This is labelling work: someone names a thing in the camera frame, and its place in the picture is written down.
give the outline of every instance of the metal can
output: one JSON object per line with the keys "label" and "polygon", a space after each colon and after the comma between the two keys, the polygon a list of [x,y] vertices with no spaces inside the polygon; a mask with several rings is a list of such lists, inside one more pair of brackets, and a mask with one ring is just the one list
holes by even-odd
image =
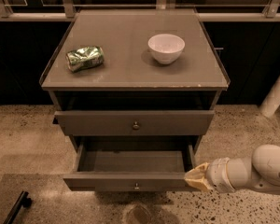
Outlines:
{"label": "metal can", "polygon": [[100,47],[86,47],[66,53],[68,68],[72,72],[93,68],[104,63],[104,53]]}

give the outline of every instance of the concrete floor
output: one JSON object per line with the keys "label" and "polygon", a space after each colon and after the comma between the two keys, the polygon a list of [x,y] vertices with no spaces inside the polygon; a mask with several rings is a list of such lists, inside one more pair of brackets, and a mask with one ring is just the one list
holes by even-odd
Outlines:
{"label": "concrete floor", "polygon": [[[73,192],[62,180],[76,157],[53,125],[52,105],[0,106],[0,223],[24,189],[33,204],[14,223],[280,223],[280,196],[216,192]],[[218,105],[196,162],[250,156],[280,146],[280,107],[271,119],[255,105]]]}

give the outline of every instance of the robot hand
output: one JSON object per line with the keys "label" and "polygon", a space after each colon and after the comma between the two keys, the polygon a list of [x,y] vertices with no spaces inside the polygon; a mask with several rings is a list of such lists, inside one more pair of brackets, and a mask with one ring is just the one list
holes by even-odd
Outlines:
{"label": "robot hand", "polygon": [[217,159],[204,163],[185,174],[187,183],[203,191],[221,193],[238,189],[280,195],[280,147],[263,145],[252,158]]}

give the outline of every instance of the drawer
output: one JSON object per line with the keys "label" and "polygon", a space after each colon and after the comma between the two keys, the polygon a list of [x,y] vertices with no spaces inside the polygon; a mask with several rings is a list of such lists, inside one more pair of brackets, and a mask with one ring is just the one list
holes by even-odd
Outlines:
{"label": "drawer", "polygon": [[71,190],[193,191],[184,180],[193,159],[186,137],[89,137],[63,179]]}
{"label": "drawer", "polygon": [[65,135],[204,135],[214,111],[57,111]]}

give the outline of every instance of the white pole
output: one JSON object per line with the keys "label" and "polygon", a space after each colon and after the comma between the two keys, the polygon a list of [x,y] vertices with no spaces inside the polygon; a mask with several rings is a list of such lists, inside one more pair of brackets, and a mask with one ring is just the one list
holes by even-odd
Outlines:
{"label": "white pole", "polygon": [[260,112],[265,117],[271,117],[280,106],[280,77],[260,106]]}

